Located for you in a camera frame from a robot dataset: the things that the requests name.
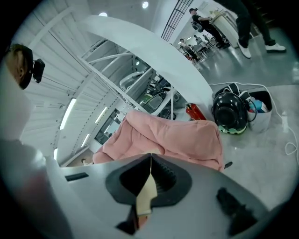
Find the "black helmet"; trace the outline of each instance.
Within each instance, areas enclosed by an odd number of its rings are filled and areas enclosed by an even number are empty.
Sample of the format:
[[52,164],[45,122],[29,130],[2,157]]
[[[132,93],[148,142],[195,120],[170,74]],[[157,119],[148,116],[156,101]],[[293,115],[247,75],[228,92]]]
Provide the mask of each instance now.
[[234,93],[223,92],[215,97],[213,115],[221,132],[241,134],[247,128],[245,105]]

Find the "white shoe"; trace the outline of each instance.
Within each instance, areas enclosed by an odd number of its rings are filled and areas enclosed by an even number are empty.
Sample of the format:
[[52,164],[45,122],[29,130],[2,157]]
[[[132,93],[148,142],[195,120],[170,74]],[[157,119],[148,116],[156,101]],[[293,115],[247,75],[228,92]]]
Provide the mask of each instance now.
[[251,54],[250,54],[249,49],[248,49],[248,48],[245,48],[245,47],[243,47],[243,46],[241,46],[241,44],[239,43],[239,41],[238,41],[237,43],[238,43],[238,46],[239,46],[239,48],[240,48],[242,54],[243,54],[246,58],[250,59],[250,58],[251,58]]
[[278,43],[276,43],[273,46],[267,46],[266,45],[266,50],[267,50],[268,53],[271,53],[271,52],[286,52],[285,47],[279,45]]

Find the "ceiling light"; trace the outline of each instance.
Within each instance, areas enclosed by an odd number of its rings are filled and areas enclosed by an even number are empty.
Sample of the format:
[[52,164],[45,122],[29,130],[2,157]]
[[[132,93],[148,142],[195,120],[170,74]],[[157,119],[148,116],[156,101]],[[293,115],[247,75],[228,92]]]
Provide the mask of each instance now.
[[105,108],[102,110],[101,114],[98,116],[98,118],[97,118],[97,120],[95,121],[95,123],[98,123],[98,121],[100,120],[101,116],[103,115],[103,113],[105,113],[106,110],[107,110],[107,107],[105,107]]
[[57,151],[58,151],[58,148],[54,149],[54,159],[57,160]]
[[144,2],[143,4],[142,4],[142,7],[143,8],[147,8],[149,6],[149,3],[148,2]]
[[81,148],[85,145],[85,143],[86,143],[88,137],[89,137],[89,134],[87,134],[87,136],[85,137],[85,139],[84,139],[84,141],[83,141],[83,144],[81,145]]
[[70,113],[71,113],[71,109],[73,108],[74,104],[76,103],[76,100],[75,98],[72,98],[69,105],[67,106],[67,109],[64,113],[64,117],[61,121],[61,125],[59,127],[60,130],[64,129],[64,126],[66,124],[66,121],[67,121],[67,118],[70,116]]
[[108,130],[108,128],[110,127],[110,125],[107,127],[107,129],[104,131],[104,134],[106,134],[106,132],[107,132],[107,130]]
[[107,17],[107,13],[100,13],[99,16]]

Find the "fire extinguisher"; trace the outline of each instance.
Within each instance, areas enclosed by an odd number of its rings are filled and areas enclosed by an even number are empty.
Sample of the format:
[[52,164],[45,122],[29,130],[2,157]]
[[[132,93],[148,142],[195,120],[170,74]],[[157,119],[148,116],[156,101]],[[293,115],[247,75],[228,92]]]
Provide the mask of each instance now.
[[192,120],[206,120],[202,112],[194,103],[186,104],[186,113],[190,115]]

